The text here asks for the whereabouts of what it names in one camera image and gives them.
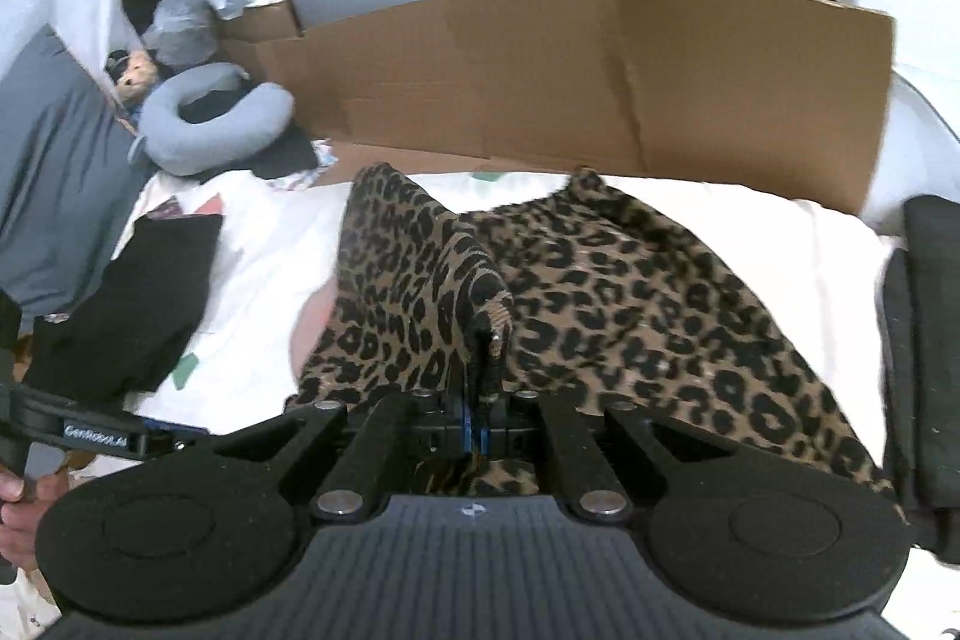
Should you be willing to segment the person left hand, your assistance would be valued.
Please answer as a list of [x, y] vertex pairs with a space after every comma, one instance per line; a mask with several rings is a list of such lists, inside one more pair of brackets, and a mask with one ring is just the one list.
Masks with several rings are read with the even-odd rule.
[[47, 510], [70, 491], [68, 471], [41, 477], [28, 494], [26, 482], [7, 468], [2, 468], [2, 557], [23, 570], [36, 567], [36, 536], [39, 523]]

